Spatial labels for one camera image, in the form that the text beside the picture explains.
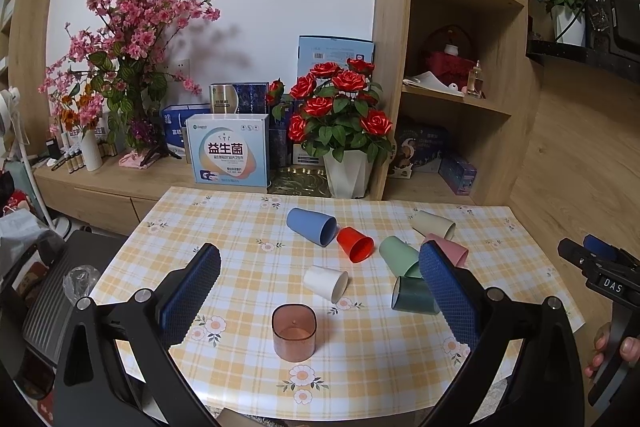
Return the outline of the person right hand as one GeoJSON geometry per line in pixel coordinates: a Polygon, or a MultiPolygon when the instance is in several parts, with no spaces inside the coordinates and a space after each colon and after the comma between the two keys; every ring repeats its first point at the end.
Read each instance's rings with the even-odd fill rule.
{"type": "MultiPolygon", "coordinates": [[[[611,324],[605,323],[598,329],[594,340],[594,355],[591,362],[585,368],[585,374],[589,379],[593,379],[597,370],[603,364],[604,351],[608,347],[610,339],[611,324]]],[[[640,340],[634,337],[627,337],[620,346],[620,357],[629,365],[635,365],[640,358],[640,340]]]]}

